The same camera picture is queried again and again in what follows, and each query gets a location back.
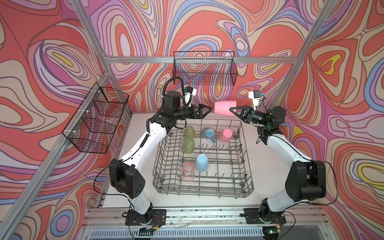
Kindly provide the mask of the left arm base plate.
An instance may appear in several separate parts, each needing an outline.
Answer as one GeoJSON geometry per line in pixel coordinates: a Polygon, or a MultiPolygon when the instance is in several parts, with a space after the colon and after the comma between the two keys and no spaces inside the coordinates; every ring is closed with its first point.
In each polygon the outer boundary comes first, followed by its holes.
{"type": "Polygon", "coordinates": [[[122,213],[125,218],[126,226],[162,226],[166,223],[166,209],[149,209],[144,215],[136,213],[134,210],[122,213]]]}

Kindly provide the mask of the blue floral ceramic mug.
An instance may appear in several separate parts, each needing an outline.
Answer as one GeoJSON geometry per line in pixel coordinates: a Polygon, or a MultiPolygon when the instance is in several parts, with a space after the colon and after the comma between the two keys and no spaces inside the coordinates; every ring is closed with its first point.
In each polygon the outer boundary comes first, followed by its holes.
{"type": "Polygon", "coordinates": [[[216,143],[215,131],[212,128],[207,127],[202,129],[201,135],[202,135],[202,138],[206,140],[211,140],[213,144],[216,143]]]}

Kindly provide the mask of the light blue mug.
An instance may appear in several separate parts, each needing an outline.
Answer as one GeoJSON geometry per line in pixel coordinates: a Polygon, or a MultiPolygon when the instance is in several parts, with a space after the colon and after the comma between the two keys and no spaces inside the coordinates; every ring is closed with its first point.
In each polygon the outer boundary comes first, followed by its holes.
{"type": "Polygon", "coordinates": [[[199,172],[205,172],[209,168],[209,159],[206,154],[200,154],[195,161],[195,169],[199,172]]]}

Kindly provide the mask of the pink plastic cup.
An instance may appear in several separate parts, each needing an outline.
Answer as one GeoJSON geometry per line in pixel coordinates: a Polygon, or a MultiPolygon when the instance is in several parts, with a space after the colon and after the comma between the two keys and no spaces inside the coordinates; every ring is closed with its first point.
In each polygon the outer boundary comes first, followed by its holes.
{"type": "Polygon", "coordinates": [[[219,134],[219,141],[221,143],[228,143],[233,136],[233,132],[231,129],[224,129],[219,134]]]}
{"type": "Polygon", "coordinates": [[[215,102],[214,113],[221,116],[233,116],[234,114],[230,111],[230,108],[236,106],[236,101],[218,101],[215,102]]]}

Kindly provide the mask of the green glass cup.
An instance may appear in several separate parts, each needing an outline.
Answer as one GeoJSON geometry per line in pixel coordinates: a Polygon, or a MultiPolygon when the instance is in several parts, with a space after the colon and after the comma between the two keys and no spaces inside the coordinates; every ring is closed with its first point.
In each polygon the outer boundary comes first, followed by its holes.
{"type": "Polygon", "coordinates": [[[187,126],[184,128],[184,140],[192,139],[196,137],[195,129],[192,126],[187,126]]]}
{"type": "Polygon", "coordinates": [[[182,152],[186,155],[191,155],[195,151],[195,141],[194,139],[186,139],[184,141],[182,152]]]}

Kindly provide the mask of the clear pink glass cup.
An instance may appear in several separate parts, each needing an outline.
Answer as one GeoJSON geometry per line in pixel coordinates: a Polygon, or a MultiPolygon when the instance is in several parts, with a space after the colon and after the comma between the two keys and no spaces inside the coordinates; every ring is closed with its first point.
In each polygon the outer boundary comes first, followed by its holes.
{"type": "Polygon", "coordinates": [[[181,179],[184,182],[193,182],[195,179],[195,167],[191,162],[186,162],[182,166],[181,179]]]}

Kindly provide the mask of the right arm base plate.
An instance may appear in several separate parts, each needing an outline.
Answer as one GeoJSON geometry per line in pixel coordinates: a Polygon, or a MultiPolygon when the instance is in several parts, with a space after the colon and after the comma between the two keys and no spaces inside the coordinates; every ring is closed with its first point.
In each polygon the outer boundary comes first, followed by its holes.
{"type": "Polygon", "coordinates": [[[271,212],[269,210],[260,210],[260,208],[245,208],[240,217],[246,219],[247,224],[277,224],[284,225],[287,223],[283,212],[271,212]]]}

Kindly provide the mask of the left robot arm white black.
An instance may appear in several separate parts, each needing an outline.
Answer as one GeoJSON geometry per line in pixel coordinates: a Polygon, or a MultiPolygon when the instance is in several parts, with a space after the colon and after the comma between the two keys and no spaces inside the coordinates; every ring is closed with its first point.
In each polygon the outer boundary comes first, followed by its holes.
{"type": "Polygon", "coordinates": [[[163,104],[146,121],[142,137],[130,151],[119,160],[113,159],[109,165],[111,186],[127,197],[138,215],[149,215],[153,207],[144,193],[146,180],[141,174],[150,154],[177,125],[177,121],[203,119],[212,111],[208,106],[192,104],[196,94],[197,90],[192,87],[186,87],[182,93],[169,91],[163,94],[163,104]]]}

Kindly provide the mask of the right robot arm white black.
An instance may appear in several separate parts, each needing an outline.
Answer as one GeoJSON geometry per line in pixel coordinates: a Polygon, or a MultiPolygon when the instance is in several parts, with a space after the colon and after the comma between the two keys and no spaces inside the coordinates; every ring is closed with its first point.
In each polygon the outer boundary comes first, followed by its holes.
{"type": "Polygon", "coordinates": [[[278,194],[262,201],[258,211],[264,222],[270,222],[286,209],[299,203],[324,198],[326,166],[300,152],[280,131],[286,110],[277,106],[263,113],[250,106],[232,107],[231,113],[247,124],[258,126],[259,139],[273,149],[290,168],[285,187],[278,194]]]}

